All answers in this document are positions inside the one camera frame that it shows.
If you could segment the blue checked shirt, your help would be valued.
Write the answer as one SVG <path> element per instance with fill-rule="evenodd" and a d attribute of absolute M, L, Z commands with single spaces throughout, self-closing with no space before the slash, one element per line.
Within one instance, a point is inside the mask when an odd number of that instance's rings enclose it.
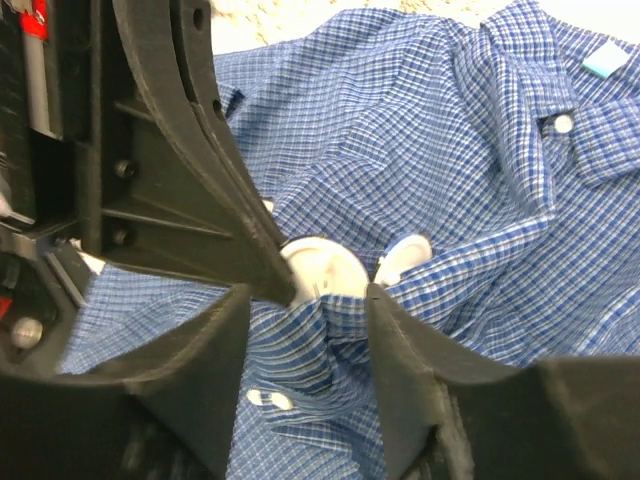
<path fill-rule="evenodd" d="M 289 237 L 373 273 L 397 238 L 434 258 L 390 295 L 494 360 L 639 354 L 639 44 L 515 1 L 479 28 L 347 10 L 215 60 L 222 106 Z M 60 371 L 81 374 L 224 292 L 106 265 Z M 256 301 L 227 479 L 383 479 L 365 307 Z"/>

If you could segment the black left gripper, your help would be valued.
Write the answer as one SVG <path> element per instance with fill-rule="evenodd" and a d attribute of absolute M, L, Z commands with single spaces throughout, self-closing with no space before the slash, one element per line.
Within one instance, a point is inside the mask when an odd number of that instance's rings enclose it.
<path fill-rule="evenodd" d="M 1 371 L 54 375 L 89 299 L 117 178 L 109 1 L 1 5 Z"/>

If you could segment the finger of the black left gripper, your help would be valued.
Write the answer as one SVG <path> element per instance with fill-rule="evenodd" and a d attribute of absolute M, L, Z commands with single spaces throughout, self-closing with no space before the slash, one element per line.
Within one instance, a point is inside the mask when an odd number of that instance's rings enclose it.
<path fill-rule="evenodd" d="M 206 1 L 91 5 L 89 251 L 132 271 L 295 294 L 226 123 Z"/>

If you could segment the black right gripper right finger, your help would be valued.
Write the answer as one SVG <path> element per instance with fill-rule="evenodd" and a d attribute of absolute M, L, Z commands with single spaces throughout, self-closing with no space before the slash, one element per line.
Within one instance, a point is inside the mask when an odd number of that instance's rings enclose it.
<path fill-rule="evenodd" d="M 635 479 L 639 361 L 551 358 L 519 369 L 366 299 L 391 479 Z"/>

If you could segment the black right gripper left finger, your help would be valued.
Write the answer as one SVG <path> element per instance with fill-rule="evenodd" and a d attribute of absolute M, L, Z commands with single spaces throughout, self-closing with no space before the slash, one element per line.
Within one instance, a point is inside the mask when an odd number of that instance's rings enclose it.
<path fill-rule="evenodd" d="M 248 340 L 250 292 L 83 375 L 1 370 L 5 479 L 221 479 Z"/>

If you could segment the round blue brooch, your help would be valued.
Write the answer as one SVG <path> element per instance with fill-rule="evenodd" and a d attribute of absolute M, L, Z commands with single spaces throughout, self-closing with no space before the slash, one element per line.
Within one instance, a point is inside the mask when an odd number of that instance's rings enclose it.
<path fill-rule="evenodd" d="M 291 309 L 325 295 L 364 298 L 369 276 L 349 249 L 312 236 L 288 242 L 280 252 L 293 274 L 296 294 Z"/>

